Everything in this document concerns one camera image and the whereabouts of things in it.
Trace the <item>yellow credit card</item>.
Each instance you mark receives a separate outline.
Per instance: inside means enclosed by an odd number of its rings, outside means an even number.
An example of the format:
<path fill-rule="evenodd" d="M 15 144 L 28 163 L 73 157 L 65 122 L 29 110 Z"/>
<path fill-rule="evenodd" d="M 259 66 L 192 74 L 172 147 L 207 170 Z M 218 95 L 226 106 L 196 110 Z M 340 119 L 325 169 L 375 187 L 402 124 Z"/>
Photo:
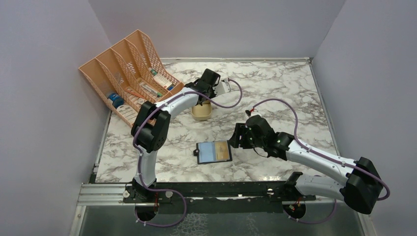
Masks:
<path fill-rule="evenodd" d="M 214 143 L 215 161 L 230 161 L 231 156 L 229 152 L 229 144 L 227 141 L 218 141 Z"/>

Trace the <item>black leather card holder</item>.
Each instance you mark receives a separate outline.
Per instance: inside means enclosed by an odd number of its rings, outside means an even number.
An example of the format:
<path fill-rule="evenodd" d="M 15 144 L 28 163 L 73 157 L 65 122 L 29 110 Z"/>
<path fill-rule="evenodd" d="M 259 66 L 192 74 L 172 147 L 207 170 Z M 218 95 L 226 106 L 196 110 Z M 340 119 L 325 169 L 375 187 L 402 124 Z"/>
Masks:
<path fill-rule="evenodd" d="M 210 164 L 210 163 L 221 163 L 221 162 L 216 162 L 215 161 L 215 148 L 214 148 L 214 142 L 201 142 L 201 143 L 197 143 L 196 144 L 196 148 L 193 150 L 193 155 L 197 158 L 197 163 L 199 165 L 201 164 Z M 230 152 L 230 156 L 231 159 L 230 161 L 233 160 L 232 157 L 232 152 L 231 152 L 231 147 L 229 145 L 229 152 Z"/>

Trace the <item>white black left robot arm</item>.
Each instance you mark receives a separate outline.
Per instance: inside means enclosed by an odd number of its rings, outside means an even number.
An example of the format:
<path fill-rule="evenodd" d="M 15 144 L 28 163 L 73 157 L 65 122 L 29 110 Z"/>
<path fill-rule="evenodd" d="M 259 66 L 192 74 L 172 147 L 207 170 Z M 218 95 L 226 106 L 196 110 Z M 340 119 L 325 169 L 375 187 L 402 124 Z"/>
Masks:
<path fill-rule="evenodd" d="M 155 165 L 158 150 L 164 145 L 171 119 L 181 112 L 216 97 L 214 87 L 220 84 L 221 76 L 206 69 L 201 78 L 186 84 L 173 96 L 157 103 L 145 102 L 134 121 L 131 134 L 133 146 L 139 152 L 137 173 L 139 184 L 136 196 L 143 202 L 153 199 L 156 181 Z"/>

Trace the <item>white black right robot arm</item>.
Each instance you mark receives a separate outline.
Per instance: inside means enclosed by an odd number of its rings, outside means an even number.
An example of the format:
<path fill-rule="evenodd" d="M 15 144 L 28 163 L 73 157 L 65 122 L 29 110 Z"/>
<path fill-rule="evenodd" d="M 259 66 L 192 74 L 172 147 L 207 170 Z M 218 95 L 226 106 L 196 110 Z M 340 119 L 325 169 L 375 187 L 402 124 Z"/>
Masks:
<path fill-rule="evenodd" d="M 370 214 L 383 188 L 371 160 L 365 157 L 353 160 L 316 151 L 294 135 L 275 132 L 260 115 L 250 117 L 246 123 L 236 123 L 228 143 L 233 148 L 261 148 L 268 157 L 296 162 L 322 174 L 322 177 L 292 175 L 284 186 L 284 195 L 290 200 L 304 195 L 324 196 L 344 201 L 362 214 Z"/>

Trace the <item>beige card tray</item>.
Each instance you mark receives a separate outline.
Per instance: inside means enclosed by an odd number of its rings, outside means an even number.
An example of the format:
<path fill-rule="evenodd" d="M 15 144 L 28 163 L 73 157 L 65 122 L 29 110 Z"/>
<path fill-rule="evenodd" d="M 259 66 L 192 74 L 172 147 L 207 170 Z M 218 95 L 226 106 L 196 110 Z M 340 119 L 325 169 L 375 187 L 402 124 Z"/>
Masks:
<path fill-rule="evenodd" d="M 211 103 L 204 102 L 201 105 L 196 105 L 191 108 L 191 115 L 197 121 L 208 120 L 211 118 L 212 106 Z"/>

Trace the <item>white label card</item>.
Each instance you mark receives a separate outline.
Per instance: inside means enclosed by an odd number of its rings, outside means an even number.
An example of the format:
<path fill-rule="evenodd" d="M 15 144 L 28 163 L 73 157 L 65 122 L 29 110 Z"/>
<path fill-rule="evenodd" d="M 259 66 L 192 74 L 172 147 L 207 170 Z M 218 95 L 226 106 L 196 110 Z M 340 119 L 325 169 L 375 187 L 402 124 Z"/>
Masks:
<path fill-rule="evenodd" d="M 132 127 L 133 123 L 136 120 L 138 112 L 135 111 L 129 105 L 120 105 L 116 108 L 116 111 L 121 115 L 123 119 L 125 119 L 130 127 Z"/>

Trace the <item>white glue stick box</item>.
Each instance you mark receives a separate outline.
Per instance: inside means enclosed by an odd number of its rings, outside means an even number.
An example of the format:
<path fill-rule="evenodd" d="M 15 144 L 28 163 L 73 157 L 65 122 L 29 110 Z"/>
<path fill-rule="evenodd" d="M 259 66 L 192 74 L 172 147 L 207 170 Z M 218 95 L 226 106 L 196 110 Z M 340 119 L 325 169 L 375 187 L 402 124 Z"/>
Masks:
<path fill-rule="evenodd" d="M 153 79 L 166 90 L 172 90 L 174 88 L 174 84 L 171 81 L 166 79 L 153 68 L 149 67 L 148 71 L 153 75 Z"/>

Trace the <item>orange pen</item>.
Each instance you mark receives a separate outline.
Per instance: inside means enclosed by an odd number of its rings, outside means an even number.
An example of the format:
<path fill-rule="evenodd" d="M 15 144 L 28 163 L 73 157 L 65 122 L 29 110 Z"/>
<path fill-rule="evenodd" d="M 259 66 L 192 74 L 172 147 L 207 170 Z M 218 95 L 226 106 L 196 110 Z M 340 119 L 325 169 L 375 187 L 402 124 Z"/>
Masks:
<path fill-rule="evenodd" d="M 127 88 L 125 88 L 125 89 L 124 89 L 124 91 L 125 91 L 125 92 L 127 92 L 127 93 L 129 93 L 129 94 L 131 94 L 131 95 L 133 95 L 133 96 L 136 96 L 136 97 L 138 97 L 138 98 L 141 98 L 141 99 L 147 100 L 147 99 L 146 99 L 145 97 L 143 97 L 142 95 L 140 95 L 140 94 L 138 94 L 138 93 L 136 93 L 136 92 L 134 92 L 134 91 L 128 90 Z"/>

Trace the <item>orange plastic desk organizer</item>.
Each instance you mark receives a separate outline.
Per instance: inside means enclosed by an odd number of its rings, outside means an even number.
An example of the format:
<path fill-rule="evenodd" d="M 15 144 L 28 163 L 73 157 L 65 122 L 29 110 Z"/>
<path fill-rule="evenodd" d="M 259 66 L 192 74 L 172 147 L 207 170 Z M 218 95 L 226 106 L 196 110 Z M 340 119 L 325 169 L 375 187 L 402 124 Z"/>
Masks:
<path fill-rule="evenodd" d="M 148 71 L 149 67 L 171 81 L 174 88 L 166 90 L 158 84 Z M 134 31 L 86 62 L 79 67 L 79 70 L 107 107 L 127 125 L 127 121 L 121 117 L 107 99 L 107 93 L 116 92 L 124 99 L 124 105 L 129 105 L 138 112 L 145 101 L 159 102 L 173 96 L 184 87 L 183 82 L 176 79 L 164 68 L 151 39 L 140 30 Z M 140 86 L 140 83 L 146 83 L 160 92 L 162 97 L 157 97 L 146 91 Z M 133 96 L 125 92 L 124 89 L 134 91 L 147 100 Z"/>

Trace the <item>black mounting base rail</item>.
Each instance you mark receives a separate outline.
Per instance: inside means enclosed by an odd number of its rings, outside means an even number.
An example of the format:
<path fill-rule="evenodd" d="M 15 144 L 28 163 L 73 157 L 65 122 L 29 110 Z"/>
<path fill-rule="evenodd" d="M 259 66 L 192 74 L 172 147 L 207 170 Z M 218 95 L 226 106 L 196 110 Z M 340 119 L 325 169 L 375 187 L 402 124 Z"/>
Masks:
<path fill-rule="evenodd" d="M 123 202 L 134 204 L 139 213 L 282 213 L 283 203 L 314 201 L 285 181 L 156 182 L 149 190 L 128 183 Z"/>

